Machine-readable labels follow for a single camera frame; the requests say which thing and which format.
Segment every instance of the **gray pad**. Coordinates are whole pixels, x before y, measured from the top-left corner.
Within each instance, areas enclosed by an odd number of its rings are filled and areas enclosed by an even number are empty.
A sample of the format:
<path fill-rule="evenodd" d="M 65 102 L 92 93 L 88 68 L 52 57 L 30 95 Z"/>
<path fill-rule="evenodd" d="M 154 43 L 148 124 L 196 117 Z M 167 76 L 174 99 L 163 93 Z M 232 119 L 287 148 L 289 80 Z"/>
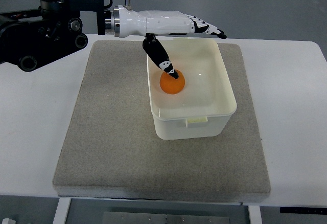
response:
<path fill-rule="evenodd" d="M 238 45 L 219 43 L 238 108 L 215 137 L 164 141 L 140 41 L 94 43 L 53 186 L 60 196 L 260 202 L 270 183 Z"/>

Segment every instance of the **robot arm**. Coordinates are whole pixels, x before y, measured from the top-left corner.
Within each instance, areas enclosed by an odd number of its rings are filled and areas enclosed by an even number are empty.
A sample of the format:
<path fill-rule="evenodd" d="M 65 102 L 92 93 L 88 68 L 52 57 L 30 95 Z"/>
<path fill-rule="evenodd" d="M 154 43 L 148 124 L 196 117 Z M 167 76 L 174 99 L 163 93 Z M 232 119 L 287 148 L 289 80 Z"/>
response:
<path fill-rule="evenodd" d="M 131 10 L 129 0 L 111 11 L 104 0 L 40 0 L 39 9 L 0 13 L 0 63 L 18 65 L 30 72 L 87 46 L 82 33 L 80 11 L 97 13 L 98 34 L 116 37 L 141 35 L 143 48 L 152 61 L 178 78 L 169 57 L 156 35 L 184 35 L 205 32 L 225 39 L 217 27 L 178 11 Z M 39 20 L 28 21 L 32 17 Z"/>

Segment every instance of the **cable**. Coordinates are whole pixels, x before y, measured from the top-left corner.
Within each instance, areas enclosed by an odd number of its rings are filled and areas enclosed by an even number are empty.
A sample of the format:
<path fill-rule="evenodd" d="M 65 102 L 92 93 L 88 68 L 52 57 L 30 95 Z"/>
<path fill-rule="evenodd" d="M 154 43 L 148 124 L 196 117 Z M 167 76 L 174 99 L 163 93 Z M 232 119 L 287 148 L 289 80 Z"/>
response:
<path fill-rule="evenodd" d="M 112 0 L 109 0 L 109 4 L 108 5 L 106 5 L 106 6 L 104 6 L 104 8 L 106 9 L 106 8 L 110 8 L 112 6 Z"/>

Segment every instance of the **plastic container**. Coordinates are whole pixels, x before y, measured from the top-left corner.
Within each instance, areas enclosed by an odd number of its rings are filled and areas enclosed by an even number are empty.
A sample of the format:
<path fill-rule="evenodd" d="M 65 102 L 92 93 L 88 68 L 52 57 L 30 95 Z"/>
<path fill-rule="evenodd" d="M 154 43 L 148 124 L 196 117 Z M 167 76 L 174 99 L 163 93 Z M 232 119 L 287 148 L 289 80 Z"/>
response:
<path fill-rule="evenodd" d="M 216 136 L 237 105 L 217 43 L 210 38 L 161 41 L 184 89 L 169 95 L 160 88 L 159 69 L 147 56 L 151 112 L 157 135 L 164 140 Z"/>

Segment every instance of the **orange ball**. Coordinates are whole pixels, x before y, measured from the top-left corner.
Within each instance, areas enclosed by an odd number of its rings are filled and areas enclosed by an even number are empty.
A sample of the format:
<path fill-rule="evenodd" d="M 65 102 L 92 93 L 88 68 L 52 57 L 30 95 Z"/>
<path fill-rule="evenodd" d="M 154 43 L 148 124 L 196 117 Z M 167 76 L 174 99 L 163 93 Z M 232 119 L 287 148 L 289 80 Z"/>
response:
<path fill-rule="evenodd" d="M 179 70 L 175 70 L 178 73 L 178 78 L 175 79 L 171 75 L 163 72 L 160 77 L 160 87 L 161 89 L 170 95 L 177 94 L 181 92 L 185 86 L 185 78 L 183 73 Z"/>

